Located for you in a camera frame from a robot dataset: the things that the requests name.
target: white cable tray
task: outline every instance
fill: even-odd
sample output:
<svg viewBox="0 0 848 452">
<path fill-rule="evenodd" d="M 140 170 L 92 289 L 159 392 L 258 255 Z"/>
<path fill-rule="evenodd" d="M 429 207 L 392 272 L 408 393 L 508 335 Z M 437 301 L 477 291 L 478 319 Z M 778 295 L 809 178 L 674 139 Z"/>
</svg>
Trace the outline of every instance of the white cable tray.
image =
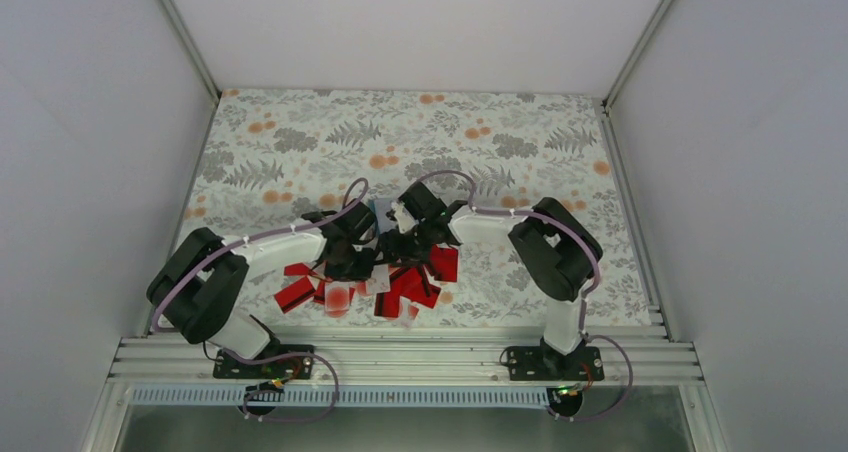
<svg viewBox="0 0 848 452">
<path fill-rule="evenodd" d="M 139 384 L 132 405 L 241 405 L 244 385 Z M 257 395 L 250 405 L 324 407 L 331 386 L 288 385 L 282 394 Z M 538 409 L 547 404 L 544 387 L 342 386 L 337 407 L 450 407 Z"/>
</svg>

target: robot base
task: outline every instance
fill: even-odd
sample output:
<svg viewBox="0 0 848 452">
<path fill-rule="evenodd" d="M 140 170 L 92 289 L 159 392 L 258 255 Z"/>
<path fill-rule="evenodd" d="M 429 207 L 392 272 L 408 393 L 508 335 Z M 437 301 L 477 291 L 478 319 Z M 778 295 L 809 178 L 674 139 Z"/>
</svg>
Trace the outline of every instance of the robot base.
<svg viewBox="0 0 848 452">
<path fill-rule="evenodd" d="M 279 346 L 274 352 L 274 355 L 288 352 L 315 353 L 315 347 L 285 344 Z M 212 376 L 216 379 L 271 380 L 290 376 L 298 365 L 299 370 L 297 375 L 292 377 L 293 379 L 307 380 L 312 377 L 312 361 L 309 359 L 297 358 L 262 365 L 246 365 L 236 361 L 229 354 L 219 351 L 218 356 L 215 357 L 215 369 L 212 370 Z"/>
<path fill-rule="evenodd" d="M 597 347 L 581 345 L 567 356 L 540 346 L 512 346 L 504 349 L 504 366 L 509 380 L 515 382 L 587 381 L 588 369 L 593 381 L 604 379 L 601 352 Z"/>
</svg>

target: floral tablecloth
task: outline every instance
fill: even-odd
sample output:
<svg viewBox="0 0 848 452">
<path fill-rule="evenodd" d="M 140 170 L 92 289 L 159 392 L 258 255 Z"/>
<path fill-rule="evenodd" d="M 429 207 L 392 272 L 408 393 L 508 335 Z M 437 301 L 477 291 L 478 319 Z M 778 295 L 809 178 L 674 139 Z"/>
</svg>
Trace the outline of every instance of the floral tablecloth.
<svg viewBox="0 0 848 452">
<path fill-rule="evenodd" d="M 647 299 L 592 101 L 580 95 L 230 89 L 223 93 L 201 159 L 180 240 L 208 226 L 243 236 L 304 212 L 338 209 L 348 184 L 396 197 L 415 178 L 457 169 L 479 185 L 478 203 L 519 207 L 559 199 L 604 249 L 603 284 L 589 325 L 650 323 Z M 454 176 L 428 182 L 445 202 L 464 198 Z M 246 283 L 238 307 L 270 326 L 392 326 L 374 299 L 328 317 L 307 303 L 283 314 L 273 295 L 293 278 L 282 269 Z M 459 281 L 414 327 L 538 326 L 544 295 L 514 252 L 464 245 Z"/>
</svg>

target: glass panel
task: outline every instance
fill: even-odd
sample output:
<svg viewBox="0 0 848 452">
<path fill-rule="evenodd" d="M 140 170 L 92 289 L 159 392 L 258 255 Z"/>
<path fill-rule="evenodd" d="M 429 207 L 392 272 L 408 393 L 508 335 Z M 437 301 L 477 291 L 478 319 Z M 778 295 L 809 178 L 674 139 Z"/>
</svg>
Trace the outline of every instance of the glass panel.
<svg viewBox="0 0 848 452">
<path fill-rule="evenodd" d="M 612 404 L 620 392 L 598 387 L 581 415 Z M 306 415 L 317 410 L 278 409 Z M 555 422 L 520 409 L 339 408 L 306 425 L 245 421 L 235 407 L 132 406 L 118 450 L 339 450 L 345 452 L 486 450 L 693 450 L 676 387 L 637 387 L 621 410 L 584 424 Z"/>
</svg>

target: white panel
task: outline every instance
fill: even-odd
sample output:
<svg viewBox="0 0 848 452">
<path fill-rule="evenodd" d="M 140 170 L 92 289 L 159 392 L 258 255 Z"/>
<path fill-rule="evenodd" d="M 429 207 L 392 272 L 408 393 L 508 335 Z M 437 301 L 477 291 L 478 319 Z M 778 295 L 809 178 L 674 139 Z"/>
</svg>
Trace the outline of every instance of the white panel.
<svg viewBox="0 0 848 452">
<path fill-rule="evenodd" d="M 78 450 L 211 102 L 155 0 L 0 0 L 0 437 Z"/>
<path fill-rule="evenodd" d="M 609 92 L 659 0 L 174 0 L 219 87 Z"/>
<path fill-rule="evenodd" d="M 731 450 L 848 443 L 846 17 L 679 0 L 613 110 Z"/>
</svg>

